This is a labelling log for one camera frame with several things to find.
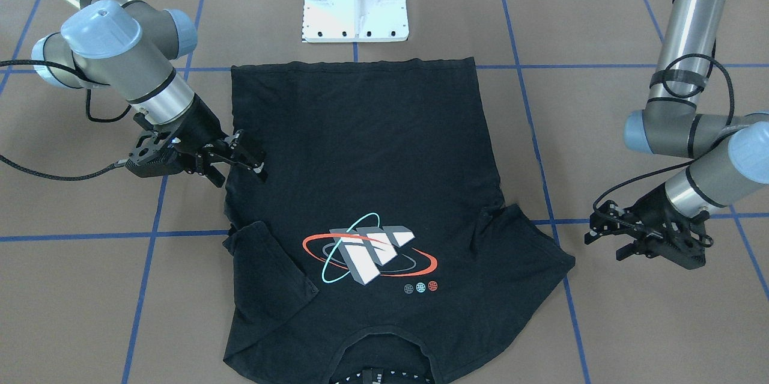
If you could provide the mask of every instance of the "light blue cap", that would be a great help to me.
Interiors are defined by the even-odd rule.
[[[83,58],[112,58],[142,39],[142,26],[113,0],[83,8],[61,25],[61,35],[72,52]]]
[[[633,111],[627,121],[624,129],[625,146],[633,151],[654,154],[646,140],[646,131],[643,129],[643,111]]]
[[[45,61],[46,60],[46,53],[44,53],[44,47],[46,47],[47,39],[49,39],[50,36],[53,34],[48,34],[45,37],[42,37],[38,42],[35,43],[35,46],[32,47],[32,55],[31,59],[36,61]],[[58,87],[58,88],[70,88],[63,83],[61,83],[54,75],[53,72],[50,71],[50,69],[47,66],[35,66],[35,71],[38,72],[38,76],[40,76],[44,81],[47,83],[50,83],[51,85]]]
[[[166,9],[176,24],[176,35],[179,37],[179,53],[176,58],[181,58],[198,47],[198,29],[195,23],[185,14],[176,9]]]
[[[769,184],[769,122],[761,121],[729,139],[729,159],[745,178]]]

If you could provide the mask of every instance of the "printed graphic on shirt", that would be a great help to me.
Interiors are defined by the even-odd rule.
[[[370,216],[376,216],[376,226],[357,227]],[[334,283],[352,275],[355,282],[366,285],[379,275],[407,277],[434,272],[437,268],[434,256],[413,247],[410,250],[404,248],[414,239],[415,235],[410,229],[404,226],[382,226],[379,215],[369,213],[347,229],[330,229],[329,234],[315,234],[305,238],[302,247],[310,256],[323,263],[323,282]],[[337,250],[340,257],[335,257]],[[329,270],[329,265],[346,272],[329,279],[327,274],[333,271]]]

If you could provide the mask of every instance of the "gray surface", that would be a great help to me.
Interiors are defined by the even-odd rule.
[[[232,64],[475,56],[506,201],[555,234],[577,266],[510,349],[458,382],[769,382],[769,305],[757,273],[769,268],[769,190],[736,204],[739,217],[708,223],[716,244],[703,269],[661,258],[617,263],[624,238],[582,244],[598,194],[679,162],[633,153],[621,139],[661,47],[645,0],[408,0],[407,42],[357,49],[302,44],[302,0],[147,1],[193,20],[200,9],[193,69],[181,72],[225,129]],[[664,32],[670,0],[647,1]],[[28,58],[74,12],[41,0],[25,31],[34,4],[0,0],[0,58],[22,35],[19,57]],[[727,0],[717,57],[732,64],[738,114],[769,108],[766,22],[766,0]],[[0,153],[10,159],[79,175],[124,157],[138,134],[127,119],[85,121],[79,91],[28,73],[5,77]],[[112,91],[96,93],[97,115],[123,106]],[[700,111],[727,107],[714,72]],[[127,171],[75,184],[5,166],[0,175],[0,382],[246,382],[220,361],[233,312],[222,190]],[[612,198],[627,206],[663,180]]]

